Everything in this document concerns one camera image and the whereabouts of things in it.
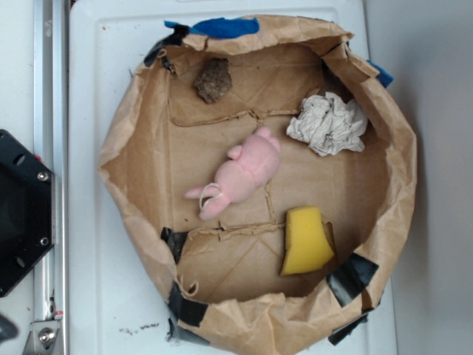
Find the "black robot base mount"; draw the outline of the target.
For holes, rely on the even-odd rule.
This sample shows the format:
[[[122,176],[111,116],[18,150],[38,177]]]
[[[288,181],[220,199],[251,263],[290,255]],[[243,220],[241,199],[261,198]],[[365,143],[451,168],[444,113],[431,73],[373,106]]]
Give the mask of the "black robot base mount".
[[[1,296],[52,248],[54,174],[7,130],[1,131]]]

